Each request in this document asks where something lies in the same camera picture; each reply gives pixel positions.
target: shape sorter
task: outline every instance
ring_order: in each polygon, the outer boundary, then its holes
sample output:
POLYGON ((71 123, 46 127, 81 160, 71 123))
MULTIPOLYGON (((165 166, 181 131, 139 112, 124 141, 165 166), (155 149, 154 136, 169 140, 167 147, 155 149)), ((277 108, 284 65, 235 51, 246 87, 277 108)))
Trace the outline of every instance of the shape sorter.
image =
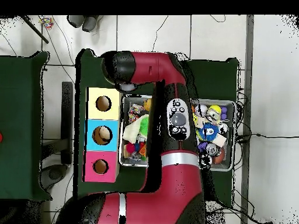
POLYGON ((118 144, 121 93, 86 88, 83 181, 114 183, 119 173, 118 144))

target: blue plush toy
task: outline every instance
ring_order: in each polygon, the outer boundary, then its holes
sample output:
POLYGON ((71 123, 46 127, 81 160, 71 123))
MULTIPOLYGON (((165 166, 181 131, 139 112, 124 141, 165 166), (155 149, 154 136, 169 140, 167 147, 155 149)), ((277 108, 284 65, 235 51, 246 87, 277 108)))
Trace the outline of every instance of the blue plush toy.
POLYGON ((203 125, 203 128, 198 129, 196 133, 199 140, 212 142, 219 133, 219 128, 208 122, 203 125))

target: orange toy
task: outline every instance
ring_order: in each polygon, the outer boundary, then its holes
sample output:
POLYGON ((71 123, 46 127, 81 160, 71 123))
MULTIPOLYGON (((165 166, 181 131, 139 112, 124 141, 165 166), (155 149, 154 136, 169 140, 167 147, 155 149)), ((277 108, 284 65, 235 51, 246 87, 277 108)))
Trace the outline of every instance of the orange toy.
POLYGON ((147 154, 147 146, 144 145, 140 150, 139 150, 139 154, 141 154, 142 156, 146 157, 147 154))

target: purple toy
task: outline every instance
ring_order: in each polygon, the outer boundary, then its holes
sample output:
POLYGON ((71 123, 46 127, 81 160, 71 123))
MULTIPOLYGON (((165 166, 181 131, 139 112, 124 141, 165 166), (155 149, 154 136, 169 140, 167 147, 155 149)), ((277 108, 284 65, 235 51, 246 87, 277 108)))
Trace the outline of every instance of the purple toy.
POLYGON ((222 112, 222 113, 227 113, 227 108, 226 108, 226 107, 222 107, 222 108, 221 108, 221 112, 222 112))
POLYGON ((226 119, 227 119, 227 115, 225 113, 222 113, 221 120, 226 120, 226 119))
POLYGON ((208 145, 208 142, 201 142, 197 148, 199 149, 199 152, 204 152, 206 150, 206 147, 208 145))

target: box hole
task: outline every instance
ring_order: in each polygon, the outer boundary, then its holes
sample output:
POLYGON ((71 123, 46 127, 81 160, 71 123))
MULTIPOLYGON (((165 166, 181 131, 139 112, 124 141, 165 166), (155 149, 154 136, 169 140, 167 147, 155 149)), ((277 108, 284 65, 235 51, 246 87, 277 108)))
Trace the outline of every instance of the box hole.
POLYGON ((100 96, 96 99, 96 108, 99 111, 109 111, 111 109, 111 100, 107 96, 100 96))
POLYGON ((93 164, 93 170, 98 173, 98 174, 104 174, 107 173, 108 171, 108 162, 103 160, 103 159, 99 159, 97 160, 94 164, 93 164))
POLYGON ((107 145, 112 137, 112 131, 107 126, 98 126, 92 133, 92 139, 98 145, 107 145))

